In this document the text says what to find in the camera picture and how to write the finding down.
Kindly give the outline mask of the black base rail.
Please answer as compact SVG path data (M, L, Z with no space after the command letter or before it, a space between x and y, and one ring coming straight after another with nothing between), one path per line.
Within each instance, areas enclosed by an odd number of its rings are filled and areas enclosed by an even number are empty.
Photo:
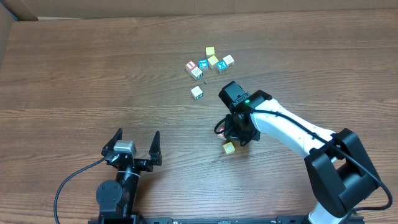
M139 217L133 215L131 219L121 220L105 220L103 221L100 217L96 220L88 220L88 224L100 224L100 223L139 223L139 224L304 224L307 223L306 217L301 216L281 216L275 218L264 218L264 219L227 219L227 218L216 218L216 219L173 219L169 217L163 218L144 218L142 215Z

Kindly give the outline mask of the white block far right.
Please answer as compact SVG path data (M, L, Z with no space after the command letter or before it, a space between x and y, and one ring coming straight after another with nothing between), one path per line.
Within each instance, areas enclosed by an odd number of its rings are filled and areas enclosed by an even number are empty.
M227 64L228 67L231 67L234 65L234 58L231 55L227 55L223 57L223 61Z

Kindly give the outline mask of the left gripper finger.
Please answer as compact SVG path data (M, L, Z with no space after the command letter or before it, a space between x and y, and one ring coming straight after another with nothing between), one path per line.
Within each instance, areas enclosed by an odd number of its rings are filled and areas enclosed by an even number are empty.
M162 153L160 149L160 131L156 131L149 149L150 160L154 166L162 165Z
M122 140L123 130L119 128L115 135L104 145L101 151L102 156L106 156L109 151L112 151L118 140Z

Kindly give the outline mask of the cardboard wall panel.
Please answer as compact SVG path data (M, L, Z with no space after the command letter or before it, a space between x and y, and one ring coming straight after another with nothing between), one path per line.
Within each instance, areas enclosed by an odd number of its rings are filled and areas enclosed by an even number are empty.
M40 17L108 18L285 11L393 9L397 0L4 0L22 21Z

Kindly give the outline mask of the yellow block near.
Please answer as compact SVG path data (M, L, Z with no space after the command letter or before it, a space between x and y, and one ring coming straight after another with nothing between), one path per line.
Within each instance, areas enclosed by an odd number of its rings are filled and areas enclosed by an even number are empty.
M215 55L212 55L211 57L207 58L207 61L208 61L208 66L211 69L215 69L216 64L219 62L218 58Z

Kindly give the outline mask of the white block blue side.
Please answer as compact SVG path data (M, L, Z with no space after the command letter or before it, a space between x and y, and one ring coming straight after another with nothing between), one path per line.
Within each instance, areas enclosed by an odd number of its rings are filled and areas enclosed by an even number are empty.
M230 155L235 152L235 147L232 142L224 144L223 149L226 155Z

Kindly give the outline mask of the white block frog picture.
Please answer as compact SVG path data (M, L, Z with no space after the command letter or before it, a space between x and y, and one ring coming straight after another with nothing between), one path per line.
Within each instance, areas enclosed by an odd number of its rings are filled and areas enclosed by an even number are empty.
M199 86L192 88L190 92L195 100L198 100L203 97L203 91Z

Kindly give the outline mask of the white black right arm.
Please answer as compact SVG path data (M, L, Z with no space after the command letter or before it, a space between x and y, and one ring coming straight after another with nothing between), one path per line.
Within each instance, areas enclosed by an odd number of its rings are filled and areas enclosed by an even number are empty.
M305 163L317 204L304 223L352 223L359 203L383 185L360 138L349 129L336 133L289 112L262 90L249 94L240 86L220 91L230 113L215 129L241 146L268 134Z

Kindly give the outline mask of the red I block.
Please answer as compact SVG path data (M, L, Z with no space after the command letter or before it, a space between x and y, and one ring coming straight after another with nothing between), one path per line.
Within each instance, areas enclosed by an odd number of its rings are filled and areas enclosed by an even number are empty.
M185 64L185 69L188 73L191 73L193 69L197 68L196 63L193 60L190 60Z

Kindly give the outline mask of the blue X block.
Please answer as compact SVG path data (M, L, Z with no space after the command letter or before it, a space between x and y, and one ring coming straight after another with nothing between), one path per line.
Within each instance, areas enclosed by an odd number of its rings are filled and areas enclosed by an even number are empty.
M218 73L223 73L228 69L228 64L224 60L221 60L217 62L216 69Z

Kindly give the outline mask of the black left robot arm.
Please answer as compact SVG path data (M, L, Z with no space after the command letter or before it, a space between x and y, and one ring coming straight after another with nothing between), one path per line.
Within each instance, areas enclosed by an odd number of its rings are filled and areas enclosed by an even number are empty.
M123 140L122 136L123 130L118 129L101 151L104 161L117 173L114 180L101 183L96 190L98 223L145 223L133 210L141 172L152 172L155 166L162 165L159 131L152 140L149 159L137 158L134 142Z

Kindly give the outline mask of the yellow block far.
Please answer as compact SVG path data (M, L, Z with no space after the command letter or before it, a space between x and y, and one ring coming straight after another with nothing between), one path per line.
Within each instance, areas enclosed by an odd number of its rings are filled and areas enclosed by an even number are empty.
M206 54L206 58L212 57L215 54L215 48L214 47L206 47L205 54Z

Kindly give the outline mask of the white block green side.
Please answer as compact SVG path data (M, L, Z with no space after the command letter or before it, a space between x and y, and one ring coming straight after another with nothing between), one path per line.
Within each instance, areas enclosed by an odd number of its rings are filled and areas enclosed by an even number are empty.
M190 74L195 80L200 80L203 77L203 71L198 67L190 70Z

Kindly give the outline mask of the white block green edge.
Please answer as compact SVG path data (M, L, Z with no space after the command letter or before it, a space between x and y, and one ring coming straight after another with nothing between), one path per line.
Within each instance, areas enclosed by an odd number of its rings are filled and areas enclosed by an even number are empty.
M219 132L218 134L218 138L222 139L222 140L226 140L224 133L220 133L220 131L223 131L224 127L218 128L217 131Z

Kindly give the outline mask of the blue letter block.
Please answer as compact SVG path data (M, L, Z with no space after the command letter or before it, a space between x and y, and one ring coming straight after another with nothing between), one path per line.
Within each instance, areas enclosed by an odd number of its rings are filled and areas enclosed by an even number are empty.
M202 71L208 70L208 61L207 59L201 59L198 61L198 68Z

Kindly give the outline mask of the yellow block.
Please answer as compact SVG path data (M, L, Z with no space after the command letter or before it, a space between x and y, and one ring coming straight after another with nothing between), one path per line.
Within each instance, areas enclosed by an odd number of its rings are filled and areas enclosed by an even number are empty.
M205 54L206 54L206 58L212 57L215 54L215 48L214 47L206 47Z
M208 66L211 69L215 69L216 64L219 62L218 58L215 55L212 55L211 57L207 58L207 61L208 61Z

